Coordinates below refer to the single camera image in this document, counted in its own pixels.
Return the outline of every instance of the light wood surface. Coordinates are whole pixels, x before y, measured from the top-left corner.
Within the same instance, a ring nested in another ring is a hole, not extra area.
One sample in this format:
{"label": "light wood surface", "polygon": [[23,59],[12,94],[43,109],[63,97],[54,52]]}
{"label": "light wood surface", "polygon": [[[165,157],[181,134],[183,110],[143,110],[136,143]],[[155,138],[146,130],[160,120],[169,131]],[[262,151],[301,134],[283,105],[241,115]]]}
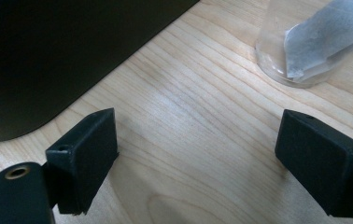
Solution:
{"label": "light wood surface", "polygon": [[57,223],[353,223],[327,217],[276,159],[285,108],[353,138],[353,60],[308,90],[256,65],[266,0],[203,0],[39,130],[0,143],[0,171],[114,107],[120,157],[87,216]]}

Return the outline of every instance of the black panel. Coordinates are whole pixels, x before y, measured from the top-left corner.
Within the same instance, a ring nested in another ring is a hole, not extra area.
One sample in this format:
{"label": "black panel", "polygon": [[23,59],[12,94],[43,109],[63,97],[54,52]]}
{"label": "black panel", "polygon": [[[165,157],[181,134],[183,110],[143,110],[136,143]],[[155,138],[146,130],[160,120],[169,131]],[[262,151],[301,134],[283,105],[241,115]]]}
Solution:
{"label": "black panel", "polygon": [[197,0],[0,0],[0,141],[40,127]]}

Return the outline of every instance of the wooden table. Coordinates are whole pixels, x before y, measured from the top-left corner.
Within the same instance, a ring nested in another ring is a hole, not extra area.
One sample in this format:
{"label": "wooden table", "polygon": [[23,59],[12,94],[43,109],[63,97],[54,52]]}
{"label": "wooden table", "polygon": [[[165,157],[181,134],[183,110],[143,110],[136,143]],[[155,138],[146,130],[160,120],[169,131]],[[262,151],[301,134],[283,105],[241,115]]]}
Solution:
{"label": "wooden table", "polygon": [[266,76],[254,44],[267,4],[201,1],[56,119],[0,143],[0,171],[45,162],[84,116],[114,107],[120,157],[89,214],[54,209],[57,223],[353,223],[327,217],[274,153],[285,108],[353,138],[353,73],[308,90]]}

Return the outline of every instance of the black object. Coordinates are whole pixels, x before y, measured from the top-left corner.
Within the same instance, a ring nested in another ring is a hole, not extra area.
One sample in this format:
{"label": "black object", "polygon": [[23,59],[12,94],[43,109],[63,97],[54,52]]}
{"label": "black object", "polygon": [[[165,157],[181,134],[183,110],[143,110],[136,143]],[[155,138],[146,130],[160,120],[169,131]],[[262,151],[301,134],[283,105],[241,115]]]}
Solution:
{"label": "black object", "polygon": [[0,141],[45,124],[198,0],[0,0]]}
{"label": "black object", "polygon": [[118,157],[114,110],[93,113],[47,151],[40,166],[25,162],[0,172],[0,224],[54,223],[60,213],[87,213]]}
{"label": "black object", "polygon": [[326,214],[353,217],[353,139],[311,116],[285,110],[275,154]]}

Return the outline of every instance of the transparent container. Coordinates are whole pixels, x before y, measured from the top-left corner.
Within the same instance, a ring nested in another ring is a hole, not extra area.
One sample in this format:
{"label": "transparent container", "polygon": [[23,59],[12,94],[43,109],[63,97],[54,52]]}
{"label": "transparent container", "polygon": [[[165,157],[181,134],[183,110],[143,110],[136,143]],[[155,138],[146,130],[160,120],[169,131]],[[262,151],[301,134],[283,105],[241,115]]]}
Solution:
{"label": "transparent container", "polygon": [[353,54],[353,0],[271,0],[255,50],[261,70],[282,84],[326,81]]}

